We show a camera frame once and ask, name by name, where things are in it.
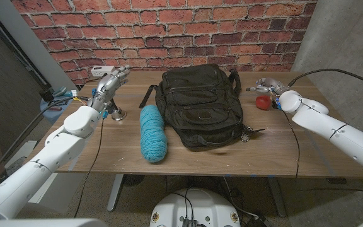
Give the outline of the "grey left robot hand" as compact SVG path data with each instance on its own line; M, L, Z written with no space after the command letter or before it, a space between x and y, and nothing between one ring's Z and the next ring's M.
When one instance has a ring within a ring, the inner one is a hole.
M110 101L115 96L115 92L126 82L128 82L127 76L130 73L130 66L122 66L114 72L104 76L96 88L96 92L89 99L87 106L102 111L108 106Z

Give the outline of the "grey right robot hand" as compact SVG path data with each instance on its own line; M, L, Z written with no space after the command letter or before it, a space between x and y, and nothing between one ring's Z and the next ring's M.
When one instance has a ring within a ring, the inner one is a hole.
M261 78L255 84L255 86L247 88L246 91L256 91L259 93L271 92L274 95L281 95L290 90L288 86L273 78Z

